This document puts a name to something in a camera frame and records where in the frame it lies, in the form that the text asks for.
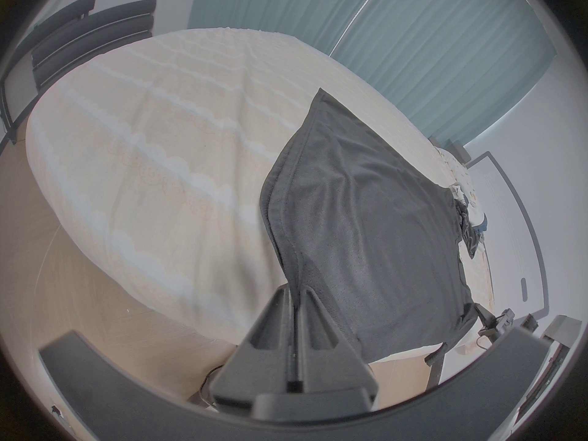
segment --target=bed sheet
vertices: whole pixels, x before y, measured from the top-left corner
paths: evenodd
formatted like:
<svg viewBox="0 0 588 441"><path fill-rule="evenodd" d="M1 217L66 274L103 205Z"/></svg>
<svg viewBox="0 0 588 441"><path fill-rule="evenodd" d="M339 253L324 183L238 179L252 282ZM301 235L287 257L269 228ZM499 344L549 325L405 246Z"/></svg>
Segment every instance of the bed sheet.
<svg viewBox="0 0 588 441"><path fill-rule="evenodd" d="M285 281L259 194L319 88L431 181L455 182L408 119L338 62L291 36L222 28L72 70L31 114L28 161L90 260L150 308L238 344ZM474 300L491 307L484 254L460 256Z"/></svg>

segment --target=wooden floor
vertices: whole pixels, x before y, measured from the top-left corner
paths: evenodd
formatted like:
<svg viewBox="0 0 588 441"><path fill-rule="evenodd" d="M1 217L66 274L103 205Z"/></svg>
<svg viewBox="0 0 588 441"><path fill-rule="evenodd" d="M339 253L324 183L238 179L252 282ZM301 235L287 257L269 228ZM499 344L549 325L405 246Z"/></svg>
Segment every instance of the wooden floor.
<svg viewBox="0 0 588 441"><path fill-rule="evenodd" d="M57 406L76 437L93 439L65 406L38 349L70 329L139 380L186 400L235 348L210 341L131 298L88 260L42 196L19 142L0 155L0 337L21 382L47 410ZM422 358L372 364L379 407L425 390Z"/></svg>

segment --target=gray cloth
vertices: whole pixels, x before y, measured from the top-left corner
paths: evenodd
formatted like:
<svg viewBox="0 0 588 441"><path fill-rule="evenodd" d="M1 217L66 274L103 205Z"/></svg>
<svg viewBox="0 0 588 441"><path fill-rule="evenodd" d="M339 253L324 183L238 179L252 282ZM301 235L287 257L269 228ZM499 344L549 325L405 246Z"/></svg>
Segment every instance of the gray cloth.
<svg viewBox="0 0 588 441"><path fill-rule="evenodd" d="M365 362L445 352L474 324L451 191L322 89L260 205L293 297L312 288Z"/></svg>

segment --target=curtain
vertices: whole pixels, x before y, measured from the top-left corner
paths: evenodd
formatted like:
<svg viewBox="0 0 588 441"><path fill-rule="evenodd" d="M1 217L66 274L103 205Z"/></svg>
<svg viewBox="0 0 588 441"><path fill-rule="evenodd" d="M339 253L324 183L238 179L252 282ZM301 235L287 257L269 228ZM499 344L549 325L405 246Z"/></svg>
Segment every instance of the curtain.
<svg viewBox="0 0 588 441"><path fill-rule="evenodd" d="M441 145L488 128L554 56L526 0L370 0L333 53Z"/></svg>
<svg viewBox="0 0 588 441"><path fill-rule="evenodd" d="M365 2L194 0L189 27L275 31L334 49L334 59L441 145L465 144L488 128L555 56L526 0Z"/></svg>
<svg viewBox="0 0 588 441"><path fill-rule="evenodd" d="M188 27L279 32L329 54L364 1L194 0Z"/></svg>

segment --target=green curtain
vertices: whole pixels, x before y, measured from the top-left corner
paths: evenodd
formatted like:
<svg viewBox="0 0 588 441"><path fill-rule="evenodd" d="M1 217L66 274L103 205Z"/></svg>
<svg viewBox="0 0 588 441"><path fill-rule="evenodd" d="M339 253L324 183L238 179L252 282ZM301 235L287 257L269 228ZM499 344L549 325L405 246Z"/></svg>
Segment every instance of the green curtain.
<svg viewBox="0 0 588 441"><path fill-rule="evenodd" d="M526 0L365 2L194 0L189 27L281 32L332 52L442 145L488 128L556 54Z"/></svg>

